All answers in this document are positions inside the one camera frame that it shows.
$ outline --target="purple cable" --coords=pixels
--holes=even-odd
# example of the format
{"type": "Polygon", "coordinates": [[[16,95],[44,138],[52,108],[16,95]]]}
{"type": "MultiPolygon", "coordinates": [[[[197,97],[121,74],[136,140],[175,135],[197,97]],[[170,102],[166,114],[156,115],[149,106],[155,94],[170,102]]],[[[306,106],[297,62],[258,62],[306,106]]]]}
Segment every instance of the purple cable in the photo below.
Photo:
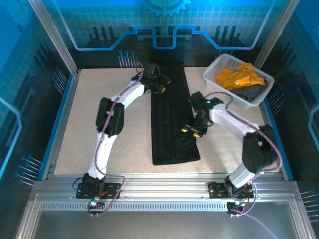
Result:
{"type": "MultiPolygon", "coordinates": [[[[226,104],[226,111],[227,111],[233,118],[235,118],[236,120],[238,120],[238,121],[244,123],[244,124],[247,125],[248,127],[250,127],[250,128],[252,128],[253,130],[255,130],[258,134],[260,134],[260,135],[270,144],[270,146],[271,146],[271,147],[274,149],[274,151],[276,152],[276,154],[277,154],[277,156],[278,156],[277,167],[276,167],[276,168],[273,168],[273,169],[263,170],[262,172],[272,172],[272,171],[277,171],[277,170],[281,169],[281,167],[283,166],[283,158],[282,158],[282,156],[281,156],[281,154],[280,154],[280,151],[279,151],[278,148],[275,146],[275,144],[274,144],[263,132],[261,132],[258,128],[254,127],[253,125],[251,125],[250,123],[246,122],[245,120],[242,120],[241,118],[237,117],[237,116],[234,115],[231,111],[228,110],[228,105],[233,102],[233,97],[232,97],[230,94],[226,93],[226,92],[213,92],[213,93],[210,93],[210,94],[208,94],[207,96],[205,96],[205,98],[207,98],[208,96],[211,96],[211,95],[213,95],[213,94],[224,94],[224,95],[229,96],[229,97],[231,98],[231,100],[230,100],[230,102],[228,102],[228,103],[226,104]]],[[[260,175],[260,173],[257,173],[257,174],[255,175],[255,177],[253,177],[253,178],[251,179],[251,181],[254,180],[254,179],[256,179],[259,175],[260,175]]]]}
{"type": "MultiPolygon", "coordinates": [[[[239,210],[231,209],[231,211],[236,212],[236,213],[239,213],[239,215],[241,214],[241,211],[239,211],[239,210]]],[[[261,225],[264,229],[266,229],[266,231],[267,231],[270,235],[272,235],[275,239],[279,239],[279,238],[278,238],[265,224],[263,224],[260,220],[258,220],[257,218],[255,218],[255,217],[253,217],[253,216],[251,216],[251,215],[248,215],[248,214],[246,214],[245,216],[248,216],[249,218],[251,218],[251,219],[255,220],[256,222],[258,222],[259,225],[261,225]]]]}
{"type": "MultiPolygon", "coordinates": [[[[136,71],[137,71],[138,74],[139,74],[139,78],[138,78],[131,86],[128,86],[128,87],[126,87],[124,90],[122,90],[122,92],[120,92],[119,95],[117,96],[117,98],[114,100],[114,102],[113,102],[113,104],[112,104],[112,106],[111,106],[111,108],[110,108],[110,112],[109,112],[109,114],[108,114],[108,116],[107,116],[107,118],[106,118],[106,120],[105,120],[104,125],[103,125],[102,132],[105,132],[105,129],[106,129],[106,127],[108,126],[108,124],[109,124],[109,122],[110,122],[111,116],[113,115],[112,113],[113,113],[113,111],[114,111],[115,104],[116,104],[117,101],[120,99],[120,97],[121,97],[128,89],[134,87],[134,86],[135,86],[138,82],[140,82],[140,80],[142,79],[143,73],[144,73],[144,67],[143,67],[142,63],[141,63],[141,62],[138,62],[137,65],[135,66],[135,69],[136,69],[136,71]],[[141,72],[138,72],[138,70],[137,70],[138,65],[140,65],[140,67],[141,67],[141,69],[142,69],[141,72]]],[[[96,150],[95,150],[95,156],[94,156],[94,164],[95,164],[95,167],[96,167],[96,169],[98,170],[99,173],[101,173],[101,174],[103,174],[103,175],[105,175],[105,176],[123,178],[123,182],[121,183],[120,188],[118,189],[118,191],[117,191],[117,193],[116,193],[114,199],[111,201],[111,203],[109,204],[109,206],[108,206],[104,211],[102,211],[101,213],[92,214],[91,211],[90,211],[90,209],[88,210],[88,212],[91,214],[91,216],[97,216],[97,217],[98,217],[99,215],[103,215],[104,213],[106,213],[106,212],[111,208],[111,206],[114,204],[116,198],[118,197],[118,195],[119,195],[119,193],[120,193],[120,191],[121,191],[121,189],[122,189],[122,187],[123,187],[123,185],[124,185],[124,183],[125,183],[125,180],[126,180],[126,177],[123,176],[123,175],[105,174],[105,173],[103,173],[103,172],[99,169],[99,166],[98,166],[98,164],[97,164],[97,155],[98,155],[100,146],[101,146],[101,144],[102,144],[102,142],[103,142],[103,140],[104,140],[104,136],[105,136],[105,135],[103,134],[103,135],[102,135],[102,138],[101,138],[101,140],[100,140],[100,142],[99,142],[99,144],[98,144],[98,146],[96,147],[96,150]]]]}

